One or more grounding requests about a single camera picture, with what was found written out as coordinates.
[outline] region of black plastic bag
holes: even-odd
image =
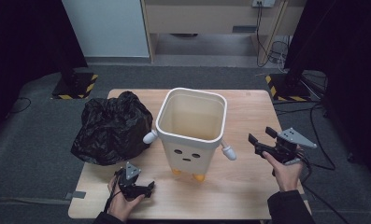
[[[142,139],[150,132],[152,114],[131,91],[118,98],[90,100],[81,119],[71,153],[82,161],[111,165],[150,147]]]

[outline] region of white cabinet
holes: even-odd
[[[136,0],[63,0],[85,57],[149,58]]]

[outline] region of wooden table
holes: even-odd
[[[108,98],[127,90],[113,90]],[[152,113],[154,121],[169,90],[128,90],[136,94]],[[260,142],[274,145],[264,129],[280,131],[280,125],[267,91],[207,90],[221,94],[228,102],[223,139],[237,155],[229,161],[217,148],[204,182],[191,174],[173,175],[160,139],[153,142],[131,163],[142,172],[138,186],[155,181],[156,187],[131,214],[132,219],[270,219],[266,200],[278,191],[272,167],[254,153],[248,141],[252,133]],[[85,163],[76,191],[84,199],[74,198],[68,210],[72,218],[95,218],[104,209],[109,196],[107,183],[124,162],[111,166]]]

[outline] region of hand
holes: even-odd
[[[112,186],[115,183],[115,176],[112,177],[112,179],[109,181],[108,189],[109,192],[112,191]],[[118,219],[120,219],[122,222],[126,222],[127,218],[130,216],[130,213],[133,211],[133,209],[141,203],[141,201],[145,198],[144,194],[139,195],[132,201],[127,201],[123,194],[120,192],[120,188],[117,185],[115,187],[115,192],[113,194],[116,196],[112,199],[112,202],[108,208],[108,213]]]
[[[263,154],[275,170],[275,177],[276,181],[278,181],[280,191],[284,192],[297,189],[298,179],[302,172],[303,163],[299,161],[292,165],[284,165],[266,151],[264,151]]]

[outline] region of floor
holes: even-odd
[[[273,45],[271,62],[264,68],[282,68],[280,53],[287,49],[287,37],[278,36]],[[257,64],[258,45],[252,43],[250,35],[159,35],[152,63],[135,62],[135,59],[88,60],[91,65],[150,65],[150,66],[211,66],[211,67],[259,67]]]

